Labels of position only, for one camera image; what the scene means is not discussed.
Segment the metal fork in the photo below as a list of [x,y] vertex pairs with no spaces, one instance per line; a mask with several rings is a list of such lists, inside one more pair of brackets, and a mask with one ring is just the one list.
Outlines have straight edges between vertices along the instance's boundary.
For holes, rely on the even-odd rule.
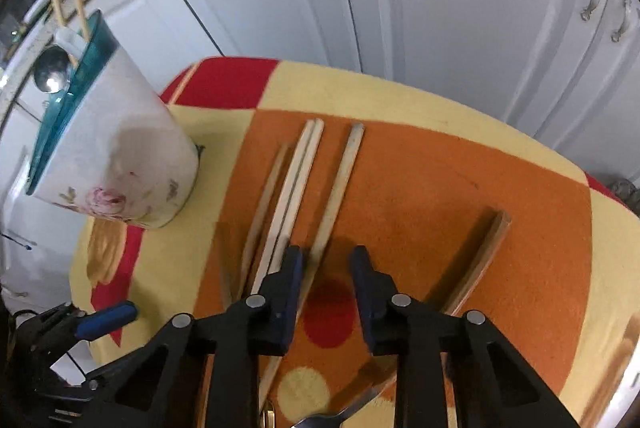
[[362,410],[365,406],[367,406],[371,401],[376,399],[391,385],[394,385],[397,379],[397,375],[394,374],[387,378],[385,382],[381,382],[381,384],[370,387],[365,392],[361,393],[360,396],[354,401],[352,401],[349,406],[343,408],[337,414],[313,414],[310,415],[299,422],[296,422],[294,425],[295,428],[338,428],[342,426],[342,423],[350,419],[352,416],[357,414],[360,410]]

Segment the dark thin wooden chopstick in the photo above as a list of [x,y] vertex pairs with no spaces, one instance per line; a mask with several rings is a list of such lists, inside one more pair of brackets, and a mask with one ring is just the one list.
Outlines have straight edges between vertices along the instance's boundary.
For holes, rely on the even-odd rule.
[[241,255],[240,279],[238,290],[235,293],[236,299],[241,298],[248,274],[250,274],[250,267],[252,266],[256,246],[260,238],[260,233],[262,232],[262,225],[264,224],[274,189],[280,177],[286,153],[288,153],[288,145],[284,143],[281,145],[273,161],[268,178],[262,188],[262,194],[258,200],[252,222],[250,223],[250,229],[248,230]]

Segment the light wooden chopstick pair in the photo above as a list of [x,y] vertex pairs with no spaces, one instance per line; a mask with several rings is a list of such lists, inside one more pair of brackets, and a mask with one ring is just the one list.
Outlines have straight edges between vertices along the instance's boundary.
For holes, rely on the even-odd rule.
[[250,290],[250,293],[252,295],[258,293],[260,285],[262,285],[262,280],[268,274],[273,252],[276,248],[277,240],[282,229],[286,211],[288,210],[288,201],[291,198],[297,173],[299,171],[300,165],[302,165],[302,159],[307,149],[307,145],[313,130],[314,120],[308,119],[296,143],[290,165],[288,165],[288,171],[286,172],[285,178],[283,180],[283,185],[277,200],[276,208],[273,211],[264,249],[262,250],[262,258],[260,258],[260,263],[256,271],[252,289]]
[[318,150],[318,145],[323,133],[324,122],[321,118],[314,120],[314,125],[311,128],[310,138],[304,151],[302,162],[299,164],[294,185],[288,200],[288,207],[286,207],[285,215],[282,222],[282,228],[277,238],[276,246],[273,249],[273,255],[270,261],[268,273],[274,273],[280,270],[282,265],[282,258],[285,248],[290,243],[293,228],[295,226],[296,218],[298,215],[300,204],[302,203],[305,193],[307,181],[311,172],[312,164],[314,164],[314,158]]

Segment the white floral utensil cup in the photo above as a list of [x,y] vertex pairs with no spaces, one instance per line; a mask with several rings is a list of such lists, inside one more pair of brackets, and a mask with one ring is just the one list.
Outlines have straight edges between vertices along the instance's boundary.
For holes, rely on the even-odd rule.
[[198,149],[102,12],[88,23],[88,40],[58,32],[81,56],[67,87],[49,98],[25,191],[79,214],[160,228],[190,196]]

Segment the pale wooden chopstick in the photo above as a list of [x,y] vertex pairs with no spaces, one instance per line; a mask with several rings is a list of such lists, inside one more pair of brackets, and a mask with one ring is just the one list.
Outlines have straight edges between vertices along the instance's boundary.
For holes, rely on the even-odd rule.
[[338,212],[342,206],[342,202],[346,193],[352,169],[355,166],[357,155],[364,135],[364,126],[361,123],[352,125],[340,165],[338,165],[330,195],[326,201],[326,207],[322,214],[314,243],[311,245],[308,259],[306,262],[305,272],[300,285],[300,295],[298,300],[297,311],[303,309],[305,301],[310,293],[314,277],[316,276],[326,245],[329,243],[331,233],[336,222]]

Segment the brown wooden chopstick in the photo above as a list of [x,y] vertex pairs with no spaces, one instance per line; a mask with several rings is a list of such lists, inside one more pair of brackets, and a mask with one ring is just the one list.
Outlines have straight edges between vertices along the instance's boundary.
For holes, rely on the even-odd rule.
[[470,262],[468,269],[463,274],[454,290],[449,295],[446,304],[442,307],[445,315],[457,315],[468,301],[472,292],[480,284],[482,278],[494,261],[498,250],[503,245],[504,239],[512,225],[512,218],[506,211],[498,211],[490,228],[484,237],[480,248]]

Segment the orange yellow red table cloth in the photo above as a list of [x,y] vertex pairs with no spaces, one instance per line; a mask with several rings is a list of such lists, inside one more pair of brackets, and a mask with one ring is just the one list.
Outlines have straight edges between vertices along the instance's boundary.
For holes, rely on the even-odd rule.
[[483,311],[584,426],[613,426],[639,390],[639,222],[597,179],[524,133],[445,98],[306,63],[210,58],[160,93],[199,144],[198,181],[166,227],[85,226],[73,300],[130,299],[137,322],[93,341],[98,363],[178,312],[222,309],[280,152],[324,124],[292,240],[309,248],[352,125],[363,139],[292,347],[270,389],[279,426],[337,412],[380,368],[361,335],[349,255],[434,309],[446,304],[498,211],[506,235],[466,307]]

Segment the metal spoon in cup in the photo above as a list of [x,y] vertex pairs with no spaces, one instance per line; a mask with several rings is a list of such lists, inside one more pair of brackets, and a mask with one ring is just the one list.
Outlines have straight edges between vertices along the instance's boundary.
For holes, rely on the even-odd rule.
[[43,49],[34,62],[34,82],[40,92],[56,94],[70,84],[72,63],[67,52],[58,45]]

